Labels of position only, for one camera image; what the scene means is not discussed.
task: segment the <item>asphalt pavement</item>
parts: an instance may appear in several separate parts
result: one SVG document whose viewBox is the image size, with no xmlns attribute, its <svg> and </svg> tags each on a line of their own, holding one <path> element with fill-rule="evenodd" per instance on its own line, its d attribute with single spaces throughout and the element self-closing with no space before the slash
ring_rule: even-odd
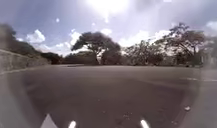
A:
<svg viewBox="0 0 217 128">
<path fill-rule="evenodd" d="M 59 128 L 175 128 L 193 109 L 200 69 L 50 66 L 0 75 L 0 126 L 40 127 L 50 114 Z"/>
</svg>

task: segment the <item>tree trunk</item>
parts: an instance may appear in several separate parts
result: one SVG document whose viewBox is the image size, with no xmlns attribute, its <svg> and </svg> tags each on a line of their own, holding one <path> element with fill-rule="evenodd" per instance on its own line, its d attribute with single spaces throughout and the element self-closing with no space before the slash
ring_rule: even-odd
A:
<svg viewBox="0 0 217 128">
<path fill-rule="evenodd" d="M 195 67 L 196 63 L 197 63 L 197 54 L 196 54 L 196 47 L 193 46 L 193 58 L 192 58 L 192 66 Z"/>
<path fill-rule="evenodd" d="M 94 65 L 99 65 L 99 61 L 98 61 L 98 59 L 97 59 L 97 54 L 96 54 L 96 52 L 93 52 L 93 56 L 94 56 L 94 61 L 93 61 L 93 64 Z"/>
</svg>

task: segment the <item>white cloud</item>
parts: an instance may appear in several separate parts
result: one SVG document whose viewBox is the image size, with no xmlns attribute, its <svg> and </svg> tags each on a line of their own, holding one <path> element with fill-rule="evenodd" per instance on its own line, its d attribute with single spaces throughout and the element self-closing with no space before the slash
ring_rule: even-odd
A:
<svg viewBox="0 0 217 128">
<path fill-rule="evenodd" d="M 64 47 L 64 43 L 56 44 L 55 46 L 58 48 L 61 48 L 61 47 Z"/>
<path fill-rule="evenodd" d="M 71 44 L 68 42 L 64 42 L 64 44 L 70 49 L 71 48 Z"/>
<path fill-rule="evenodd" d="M 70 44 L 74 45 L 76 43 L 76 41 L 79 39 L 79 37 L 81 36 L 81 34 L 74 31 L 74 32 L 70 33 L 69 36 L 71 36 Z"/>
<path fill-rule="evenodd" d="M 163 2 L 166 2 L 166 3 L 171 3 L 172 0 L 163 0 Z"/>
<path fill-rule="evenodd" d="M 217 21 L 210 21 L 206 25 L 208 28 L 217 31 Z"/>
<path fill-rule="evenodd" d="M 72 30 L 71 30 L 71 32 L 74 32 L 75 31 L 75 29 L 73 28 Z"/>
<path fill-rule="evenodd" d="M 24 41 L 24 39 L 23 38 L 17 38 L 16 40 L 18 40 L 18 41 Z"/>
<path fill-rule="evenodd" d="M 104 28 L 100 32 L 102 32 L 105 35 L 110 35 L 112 33 L 112 30 L 108 28 Z"/>
<path fill-rule="evenodd" d="M 169 30 L 160 30 L 159 32 L 155 33 L 155 39 L 161 39 L 163 36 L 168 35 L 169 33 Z"/>
<path fill-rule="evenodd" d="M 45 36 L 40 32 L 40 30 L 36 29 L 34 33 L 27 34 L 26 40 L 30 43 L 42 43 L 46 40 Z"/>
<path fill-rule="evenodd" d="M 130 36 L 128 38 L 121 38 L 119 40 L 119 44 L 124 47 L 128 47 L 134 45 L 136 43 L 140 43 L 141 40 L 149 39 L 149 32 L 140 30 L 137 34 Z"/>
<path fill-rule="evenodd" d="M 48 46 L 46 44 L 41 44 L 37 47 L 38 50 L 42 52 L 53 52 L 62 56 L 66 56 L 71 53 L 70 47 L 67 45 L 67 42 L 56 44 L 53 46 Z"/>
<path fill-rule="evenodd" d="M 57 18 L 57 19 L 56 19 L 56 22 L 57 22 L 57 23 L 59 23 L 59 22 L 60 22 L 60 19 L 59 19 L 59 18 Z"/>
</svg>

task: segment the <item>sunlight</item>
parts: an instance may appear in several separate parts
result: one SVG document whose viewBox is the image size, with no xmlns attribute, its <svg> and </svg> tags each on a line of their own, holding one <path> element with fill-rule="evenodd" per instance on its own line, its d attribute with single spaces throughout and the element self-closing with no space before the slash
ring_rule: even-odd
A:
<svg viewBox="0 0 217 128">
<path fill-rule="evenodd" d="M 121 13 L 127 10 L 129 0 L 87 0 L 105 21 L 108 22 L 109 15 Z"/>
</svg>

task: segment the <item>sky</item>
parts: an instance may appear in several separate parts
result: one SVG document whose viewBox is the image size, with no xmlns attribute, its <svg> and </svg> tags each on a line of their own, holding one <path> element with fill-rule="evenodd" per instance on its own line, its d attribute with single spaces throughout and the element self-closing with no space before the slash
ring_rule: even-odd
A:
<svg viewBox="0 0 217 128">
<path fill-rule="evenodd" d="M 0 22 L 18 40 L 65 56 L 88 31 L 123 47 L 161 38 L 178 22 L 217 35 L 217 0 L 0 0 Z"/>
</svg>

